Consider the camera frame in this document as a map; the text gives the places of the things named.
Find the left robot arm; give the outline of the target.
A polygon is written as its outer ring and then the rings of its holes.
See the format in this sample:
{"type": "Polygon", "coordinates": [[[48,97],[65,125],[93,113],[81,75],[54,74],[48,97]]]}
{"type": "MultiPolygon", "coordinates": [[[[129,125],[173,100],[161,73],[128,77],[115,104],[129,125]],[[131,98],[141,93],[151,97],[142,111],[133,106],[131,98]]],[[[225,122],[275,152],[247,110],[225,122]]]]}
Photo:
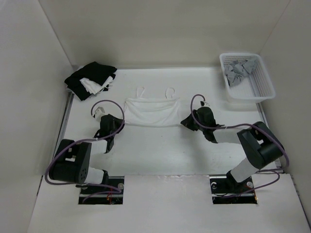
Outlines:
{"type": "Polygon", "coordinates": [[[46,182],[59,181],[59,185],[92,183],[97,193],[105,193],[109,188],[107,171],[89,166],[93,142],[104,141],[104,153],[114,146],[115,135],[124,128],[124,120],[111,114],[100,118],[100,128],[92,139],[74,141],[61,140],[52,162],[45,173],[46,182]]]}

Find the white folded tank top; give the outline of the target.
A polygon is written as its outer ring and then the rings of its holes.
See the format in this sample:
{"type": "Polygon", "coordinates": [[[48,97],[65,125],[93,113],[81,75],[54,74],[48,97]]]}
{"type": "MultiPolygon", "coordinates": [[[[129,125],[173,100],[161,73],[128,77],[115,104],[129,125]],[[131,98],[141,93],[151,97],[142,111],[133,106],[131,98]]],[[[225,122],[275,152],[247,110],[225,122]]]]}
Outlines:
{"type": "Polygon", "coordinates": [[[91,81],[88,78],[82,78],[80,80],[80,83],[86,89],[88,93],[96,95],[98,93],[103,92],[105,88],[109,89],[109,86],[112,84],[113,81],[114,79],[112,78],[112,76],[109,76],[102,85],[94,81],[91,81]]]}

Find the grey crumpled tank top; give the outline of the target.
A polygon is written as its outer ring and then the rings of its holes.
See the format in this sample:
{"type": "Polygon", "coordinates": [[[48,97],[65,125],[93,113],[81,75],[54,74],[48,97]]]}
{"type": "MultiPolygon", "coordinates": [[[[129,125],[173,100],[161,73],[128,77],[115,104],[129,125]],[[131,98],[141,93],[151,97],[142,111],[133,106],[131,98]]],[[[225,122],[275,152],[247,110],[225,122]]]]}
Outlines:
{"type": "Polygon", "coordinates": [[[239,85],[245,78],[249,77],[257,66],[257,58],[252,58],[239,62],[234,60],[228,65],[224,65],[225,76],[230,87],[239,85]]]}

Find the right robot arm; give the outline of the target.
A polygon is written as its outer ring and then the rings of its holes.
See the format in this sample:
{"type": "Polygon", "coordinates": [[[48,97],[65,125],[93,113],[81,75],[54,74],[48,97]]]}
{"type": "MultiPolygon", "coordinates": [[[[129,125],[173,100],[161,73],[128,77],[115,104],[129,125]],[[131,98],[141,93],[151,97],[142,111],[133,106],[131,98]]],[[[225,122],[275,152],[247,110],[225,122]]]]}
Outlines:
{"type": "Polygon", "coordinates": [[[221,125],[216,123],[209,107],[192,110],[191,114],[181,121],[181,125],[192,131],[201,131],[209,142],[242,146],[245,158],[226,175],[225,186],[231,192],[237,192],[247,178],[283,156],[285,152],[282,144],[264,122],[238,126],[221,125]]]}

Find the white tank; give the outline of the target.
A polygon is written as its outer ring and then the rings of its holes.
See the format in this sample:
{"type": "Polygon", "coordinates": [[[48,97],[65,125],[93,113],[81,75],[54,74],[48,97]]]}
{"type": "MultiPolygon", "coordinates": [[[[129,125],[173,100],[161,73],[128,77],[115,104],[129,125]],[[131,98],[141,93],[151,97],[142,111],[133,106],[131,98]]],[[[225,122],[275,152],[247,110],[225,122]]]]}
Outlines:
{"type": "Polygon", "coordinates": [[[145,98],[144,87],[138,87],[134,98],[124,102],[125,123],[140,127],[174,127],[181,121],[180,98],[168,87],[164,98],[145,98]]]}
{"type": "Polygon", "coordinates": [[[109,76],[102,85],[94,81],[91,81],[88,78],[82,78],[80,80],[80,83],[86,89],[88,93],[96,95],[98,93],[103,92],[105,88],[109,89],[109,86],[112,84],[113,81],[114,79],[112,78],[112,76],[109,76]]]}

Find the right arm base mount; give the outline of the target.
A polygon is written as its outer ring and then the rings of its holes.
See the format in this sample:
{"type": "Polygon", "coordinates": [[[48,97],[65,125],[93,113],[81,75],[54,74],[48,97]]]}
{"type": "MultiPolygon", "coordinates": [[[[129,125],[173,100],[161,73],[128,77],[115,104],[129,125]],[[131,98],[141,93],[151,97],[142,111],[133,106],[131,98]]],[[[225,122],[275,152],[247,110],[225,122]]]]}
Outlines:
{"type": "Polygon", "coordinates": [[[210,187],[213,204],[257,204],[255,191],[245,193],[254,188],[251,177],[242,183],[231,183],[224,176],[210,176],[210,187]]]}

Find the white plastic laundry basket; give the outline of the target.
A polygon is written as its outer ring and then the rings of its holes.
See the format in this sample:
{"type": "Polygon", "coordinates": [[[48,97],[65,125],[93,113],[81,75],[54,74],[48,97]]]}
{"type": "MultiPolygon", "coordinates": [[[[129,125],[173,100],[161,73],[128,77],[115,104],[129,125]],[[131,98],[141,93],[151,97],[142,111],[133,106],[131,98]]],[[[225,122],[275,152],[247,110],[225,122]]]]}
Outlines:
{"type": "Polygon", "coordinates": [[[275,98],[276,92],[262,58],[254,53],[222,53],[219,56],[223,72],[226,95],[229,102],[234,104],[260,103],[264,100],[275,98]],[[252,74],[245,78],[239,85],[230,87],[225,76],[224,65],[234,60],[257,58],[258,63],[252,74]]]}

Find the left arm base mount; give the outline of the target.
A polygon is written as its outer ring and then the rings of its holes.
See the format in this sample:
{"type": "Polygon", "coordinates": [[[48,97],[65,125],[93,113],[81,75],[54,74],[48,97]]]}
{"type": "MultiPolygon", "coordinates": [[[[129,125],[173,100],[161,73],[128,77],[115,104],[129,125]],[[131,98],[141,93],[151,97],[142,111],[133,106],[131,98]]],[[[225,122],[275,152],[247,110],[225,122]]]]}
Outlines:
{"type": "Polygon", "coordinates": [[[124,176],[109,177],[107,185],[99,187],[90,185],[76,185],[80,188],[79,205],[122,205],[124,193],[124,176]]]}

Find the aluminium rail left side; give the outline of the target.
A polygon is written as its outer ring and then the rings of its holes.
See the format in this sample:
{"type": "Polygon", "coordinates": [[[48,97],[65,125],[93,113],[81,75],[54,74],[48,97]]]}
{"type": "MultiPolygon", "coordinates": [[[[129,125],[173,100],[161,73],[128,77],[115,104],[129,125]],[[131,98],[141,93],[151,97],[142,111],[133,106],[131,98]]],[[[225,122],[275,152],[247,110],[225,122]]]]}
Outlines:
{"type": "Polygon", "coordinates": [[[58,150],[59,144],[64,137],[73,99],[74,99],[74,94],[72,92],[68,92],[67,101],[65,104],[65,108],[64,108],[64,112],[63,112],[63,116],[62,116],[62,120],[61,120],[61,124],[60,124],[60,129],[58,132],[57,141],[55,144],[55,148],[54,148],[54,152],[53,152],[51,162],[54,159],[56,152],[58,150]]]}

